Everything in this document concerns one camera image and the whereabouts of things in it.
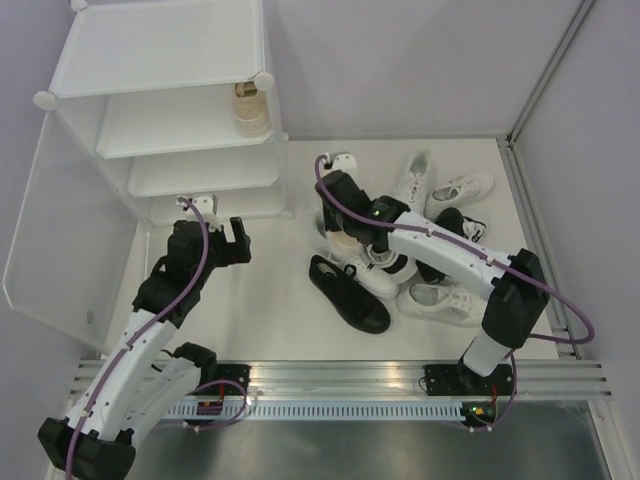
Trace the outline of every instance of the shelf top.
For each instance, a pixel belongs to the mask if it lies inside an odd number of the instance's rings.
[[[260,0],[90,6],[49,90],[60,98],[246,81],[264,70]]]

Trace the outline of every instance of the metal grille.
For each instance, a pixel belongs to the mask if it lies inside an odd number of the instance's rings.
[[[241,400],[227,399],[219,414],[198,412],[198,400],[184,399],[165,420],[214,420],[235,415]],[[461,402],[260,402],[248,407],[245,420],[435,420],[460,421]]]

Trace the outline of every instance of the robotic arm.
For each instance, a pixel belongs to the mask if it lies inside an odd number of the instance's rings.
[[[329,231],[344,231],[363,245],[413,257],[450,275],[487,300],[482,330],[458,363],[459,378],[464,385],[472,386],[479,377],[487,377],[509,352],[524,345],[549,296],[493,262],[544,283],[542,267],[534,253],[522,249],[511,256],[479,247],[411,212],[398,200],[388,196],[369,199],[342,170],[344,165],[348,165],[345,169],[353,170],[354,159],[348,154],[324,154],[319,161],[324,173],[330,171],[315,187],[322,199]],[[400,229],[393,225],[416,228]],[[482,251],[484,259],[472,253],[477,250]]]
[[[250,238],[240,218],[230,220],[235,239],[229,242],[215,215],[215,198],[200,196],[192,202],[207,223],[209,244],[206,263],[193,288],[167,315],[150,322],[185,291],[201,262],[202,226],[189,219],[189,212],[188,220],[174,224],[167,255],[158,260],[140,286],[127,327],[89,389],[64,419],[48,418],[38,432],[49,459],[61,470],[67,467],[73,445],[72,473],[81,480],[124,479],[136,449],[167,411],[199,385],[216,379],[216,354],[185,343],[173,352],[164,370],[153,373],[150,384],[140,390],[144,377],[152,374],[150,368],[160,350],[200,301],[211,272],[251,260]],[[95,403],[88,405],[94,395]]]

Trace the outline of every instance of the gray floor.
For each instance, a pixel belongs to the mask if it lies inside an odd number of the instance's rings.
[[[520,404],[493,433],[410,422],[245,421],[152,432],[132,480],[600,480],[580,409]]]

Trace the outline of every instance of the beige shoe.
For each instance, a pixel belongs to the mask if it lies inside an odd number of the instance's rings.
[[[267,97],[253,82],[236,83],[233,112],[238,132],[244,137],[259,137],[271,129]]]

